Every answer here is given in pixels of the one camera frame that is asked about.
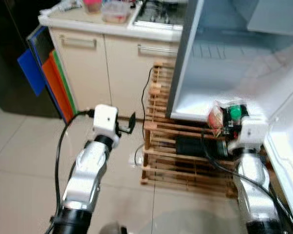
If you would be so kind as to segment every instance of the green bottle cap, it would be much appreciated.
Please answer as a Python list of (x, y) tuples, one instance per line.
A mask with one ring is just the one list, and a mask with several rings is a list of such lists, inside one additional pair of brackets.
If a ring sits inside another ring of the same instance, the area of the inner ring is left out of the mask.
[(230, 115), (234, 121), (239, 120), (242, 115), (241, 107), (239, 105), (235, 105), (235, 106), (230, 107)]

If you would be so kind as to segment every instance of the white countertop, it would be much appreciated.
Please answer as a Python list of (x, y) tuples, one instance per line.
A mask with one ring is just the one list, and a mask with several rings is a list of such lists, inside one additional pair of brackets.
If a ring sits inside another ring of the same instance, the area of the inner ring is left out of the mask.
[(124, 24), (106, 23), (102, 20), (101, 14), (90, 15), (83, 8), (60, 12), (56, 6), (38, 16), (38, 19), (41, 25), (47, 27), (169, 42), (180, 41), (182, 31), (134, 26), (133, 22), (140, 7), (138, 5), (132, 11)]

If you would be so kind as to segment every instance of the cabinet handle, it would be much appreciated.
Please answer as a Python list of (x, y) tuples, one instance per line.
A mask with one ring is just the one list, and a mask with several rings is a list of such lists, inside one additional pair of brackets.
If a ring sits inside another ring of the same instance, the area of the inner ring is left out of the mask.
[(178, 50), (169, 50), (169, 49), (164, 49), (164, 48), (143, 46), (141, 44), (138, 44), (137, 48), (138, 48), (138, 50), (150, 50), (150, 51), (166, 52), (166, 53), (171, 53), (171, 54), (177, 54), (178, 53)]
[(73, 47), (83, 47), (83, 48), (92, 48), (97, 47), (97, 40), (84, 40), (77, 38), (67, 38), (65, 36), (60, 36), (63, 46), (73, 46)]

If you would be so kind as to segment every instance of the wooden rack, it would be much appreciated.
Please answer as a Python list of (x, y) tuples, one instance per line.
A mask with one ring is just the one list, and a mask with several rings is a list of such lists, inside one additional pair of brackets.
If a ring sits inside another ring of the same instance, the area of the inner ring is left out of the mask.
[[(152, 71), (146, 107), (142, 184), (236, 197), (232, 176), (214, 169), (203, 156), (178, 155), (176, 137), (215, 138), (206, 124), (166, 118), (173, 66), (156, 63)], [(234, 162), (221, 160), (228, 169)]]

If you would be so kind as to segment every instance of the tile floor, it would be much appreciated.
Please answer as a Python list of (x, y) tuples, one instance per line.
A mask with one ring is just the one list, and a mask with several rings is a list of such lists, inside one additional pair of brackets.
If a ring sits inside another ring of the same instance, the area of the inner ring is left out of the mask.
[[(55, 150), (59, 119), (19, 116), (0, 110), (0, 234), (42, 234), (55, 209)], [(91, 136), (91, 119), (76, 119), (66, 135), (60, 163), (63, 191), (76, 153)], [(113, 221), (132, 234), (239, 234), (245, 230), (234, 200), (156, 186), (141, 186), (141, 171), (128, 164), (143, 141), (141, 124), (124, 135), (108, 162), (89, 229), (97, 234)]]

